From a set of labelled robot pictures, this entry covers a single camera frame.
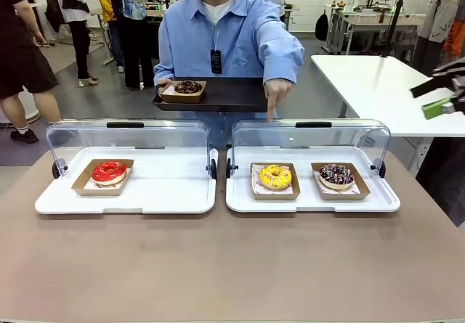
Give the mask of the person's left hand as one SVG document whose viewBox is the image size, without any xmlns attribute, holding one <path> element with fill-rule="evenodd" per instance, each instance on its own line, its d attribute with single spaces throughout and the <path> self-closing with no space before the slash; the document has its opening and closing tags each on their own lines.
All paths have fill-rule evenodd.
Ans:
<svg viewBox="0 0 465 323">
<path fill-rule="evenodd" d="M 267 120 L 274 118 L 275 107 L 288 95 L 294 84 L 289 80 L 275 78 L 264 83 L 264 93 L 267 99 Z"/>
</svg>

